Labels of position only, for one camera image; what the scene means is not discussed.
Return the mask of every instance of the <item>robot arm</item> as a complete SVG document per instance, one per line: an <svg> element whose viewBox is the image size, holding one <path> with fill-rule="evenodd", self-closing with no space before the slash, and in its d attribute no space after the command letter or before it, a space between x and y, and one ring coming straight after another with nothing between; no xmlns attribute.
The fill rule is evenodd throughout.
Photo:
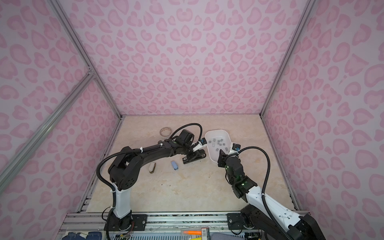
<svg viewBox="0 0 384 240"><path fill-rule="evenodd" d="M249 148L262 150L258 147L247 147L245 149ZM227 181L232 186L236 197L242 198L249 203L240 210L243 226L262 229L276 240L287 239L284 233L294 240L325 240L319 225L312 216L308 214L301 216L284 207L268 194L263 193L261 187L245 175L241 160L238 157L241 152L239 149L239 144L233 144L228 155L220 150L217 165L225 168L225 177L228 178ZM272 217L275 218L282 229L279 230L277 224L271 220Z"/></svg>
<svg viewBox="0 0 384 240"><path fill-rule="evenodd" d="M205 158L205 151L201 148L207 142L205 138L200 139L201 134L202 128L200 126L200 137L195 144L192 143L194 135L184 129L179 136L173 137L172 134L171 138L159 141L158 145L146 147L146 151L143 151L143 148L131 149L130 147L124 147L120 153L113 154L114 156L117 155L117 157L108 169L112 185L101 177L100 168L101 165L113 156L101 161L96 170L97 176L114 190L113 195L115 199L115 205L108 214L104 230L119 231L133 227L132 210L129 204L130 193L131 187L136 183L142 166L157 159L171 157L176 154L186 155L183 158L184 164ZM218 159L218 166L225 168L225 177L232 186L236 197L242 198L245 202L249 203L240 211L243 219L242 226L262 229L276 240L325 240L317 222L310 215L307 214L302 217L264 193L268 177L266 177L262 189L245 175L238 156L243 150L249 148L261 150L267 157L268 166L270 165L268 155L264 150L258 147L246 147L240 150L239 144L233 144L228 155L220 150Z"/></svg>
<svg viewBox="0 0 384 240"><path fill-rule="evenodd" d="M140 152L139 149L134 151L130 147L121 149L120 152L129 153L118 155L108 169L109 179L115 188L113 195L116 206L109 216L105 230L126 230L130 228L132 223L132 210L129 202L131 187L136 183L142 166L176 154L186 155L183 158L184 164L205 158L205 151L200 149L207 144L205 138L192 144L193 137L194 135L190 131L184 129L179 136L146 147L146 149L151 149L149 151Z"/></svg>

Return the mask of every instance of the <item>metal extrusion bar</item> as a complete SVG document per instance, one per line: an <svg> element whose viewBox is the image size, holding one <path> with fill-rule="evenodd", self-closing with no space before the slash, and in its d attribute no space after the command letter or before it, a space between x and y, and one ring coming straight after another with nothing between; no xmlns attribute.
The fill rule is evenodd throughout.
<svg viewBox="0 0 384 240"><path fill-rule="evenodd" d="M109 103L109 105L111 106L111 108L113 109L115 114L120 119L121 118L120 110L117 108L115 101L113 100L112 96L109 94L107 88L105 87L103 81L101 80L101 78L97 72L97 69L93 65L90 57L88 56L84 46L81 43L79 36L77 35L75 30L73 29L62 5L60 4L60 2L58 0L47 0L47 2L49 3L52 10L56 14L58 20L60 21L61 25L63 26L64 30L66 31L68 37L71 39L73 46L77 49L81 58L83 59L85 64L88 66L89 70L95 72L96 83L100 87L101 92L103 93L105 99L107 100L107 102Z"/></svg>
<svg viewBox="0 0 384 240"><path fill-rule="evenodd" d="M298 210L301 210L303 209L303 207L301 206L300 202L298 201L298 198L295 194L295 192L293 191L293 186L292 186L292 183L291 181L289 180L288 178L288 174L283 166L283 161L281 160L281 158L279 157L279 154L277 154L277 148L275 146L275 144L273 143L272 139L271 139L271 134L269 133L268 131L268 128L266 127L265 125L265 120L264 118L262 118L262 123L263 123L263 126L264 126L264 129L266 131L266 134L268 136L268 140L269 140L269 143L271 144L271 147L272 147L272 150L273 150L273 153L276 157L276 160L277 160L277 165L279 165L279 168L280 168L280 171L281 171L281 174L283 175L283 178L284 178L284 181L285 181L285 185L287 186L288 188L288 192L290 194L290 197L291 197L291 200L292 200L292 203L294 205L294 207Z"/></svg>
<svg viewBox="0 0 384 240"><path fill-rule="evenodd" d="M306 26L307 26L307 24L311 18L311 15L316 8L315 6L316 6L317 2L318 2L318 0L308 0L306 6L304 8L304 12L301 16L299 24L297 25L297 27L294 31L294 34L292 36L292 40L288 46L288 50L286 51L286 53L284 55L283 61L281 62L281 65L277 71L276 77L273 80L272 87L268 92L267 98L266 98L265 103L263 105L263 108L260 112L261 117L264 116L264 114L267 110L267 107L268 107L268 105L272 99L272 96L274 95L274 93L276 91L277 84L280 82L280 80L283 76L283 73L289 64L289 61L294 54L295 48L296 48L297 44L299 43L300 38L305 31L305 28L306 28Z"/></svg>
<svg viewBox="0 0 384 240"><path fill-rule="evenodd" d="M60 122L68 109L73 105L76 99L86 89L88 84L94 79L94 74L87 74L80 83L66 96L61 104L49 116L47 120L36 130L34 135L28 140L24 147L11 160L10 164L0 175L0 194L5 190L9 183L16 177L19 171L26 164L31 155L44 142L46 136Z"/></svg>
<svg viewBox="0 0 384 240"><path fill-rule="evenodd" d="M116 123L116 126L113 130L113 133L112 133L111 137L109 138L109 140L105 146L103 154L100 157L100 161L103 160L105 158L105 156L107 156L109 154L109 152L111 151L111 148L113 146L113 142L116 139L116 136L117 136L117 134L121 128L121 124L122 124L123 120L124 120L124 118L118 120L118 122ZM88 182L87 188L84 191L83 197L80 200L80 203L79 203L79 206L78 206L76 212L81 212L83 205L85 204L85 200L86 200L87 196L92 195L92 192L93 192L97 182L98 181L96 179L96 171L95 171L91 177L91 180Z"/></svg>
<svg viewBox="0 0 384 240"><path fill-rule="evenodd" d="M296 212L301 215L308 213L308 211ZM210 232L230 232L228 229L228 213L239 214L240 212L144 212L140 214L148 215L145 231L135 231L134 234L180 233L180 228L207 226L210 228ZM105 221L102 220L101 213L67 214L60 227L59 234L67 231L102 231L104 225ZM243 229L243 232L257 231L258 229Z"/></svg>

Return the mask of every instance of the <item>eraser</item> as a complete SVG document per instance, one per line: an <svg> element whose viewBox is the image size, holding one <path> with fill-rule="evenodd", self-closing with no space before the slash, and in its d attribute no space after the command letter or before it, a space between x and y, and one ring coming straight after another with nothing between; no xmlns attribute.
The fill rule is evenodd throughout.
<svg viewBox="0 0 384 240"><path fill-rule="evenodd" d="M149 168L148 168L149 172L153 173L155 171L155 167L156 167L156 163L155 162L151 162L149 164Z"/></svg>
<svg viewBox="0 0 384 240"><path fill-rule="evenodd" d="M175 170L179 169L179 167L177 166L175 161L172 161L171 164L172 164L173 169L175 169Z"/></svg>

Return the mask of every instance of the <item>barcode label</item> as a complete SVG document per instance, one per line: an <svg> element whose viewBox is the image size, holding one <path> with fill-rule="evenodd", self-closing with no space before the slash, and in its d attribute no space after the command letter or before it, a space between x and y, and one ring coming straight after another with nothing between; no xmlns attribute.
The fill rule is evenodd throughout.
<svg viewBox="0 0 384 240"><path fill-rule="evenodd" d="M201 229L201 239L202 240L209 240L209 237L208 237L209 232L208 233L207 232L208 232L207 228Z"/></svg>

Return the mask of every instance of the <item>gray cloth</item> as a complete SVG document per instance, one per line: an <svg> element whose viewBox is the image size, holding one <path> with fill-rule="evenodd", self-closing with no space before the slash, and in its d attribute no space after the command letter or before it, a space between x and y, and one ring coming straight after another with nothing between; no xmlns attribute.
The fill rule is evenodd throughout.
<svg viewBox="0 0 384 240"><path fill-rule="evenodd" d="M214 233L211 236L211 240L239 240L243 239L242 237L235 237L232 235L222 234L222 233Z"/></svg>

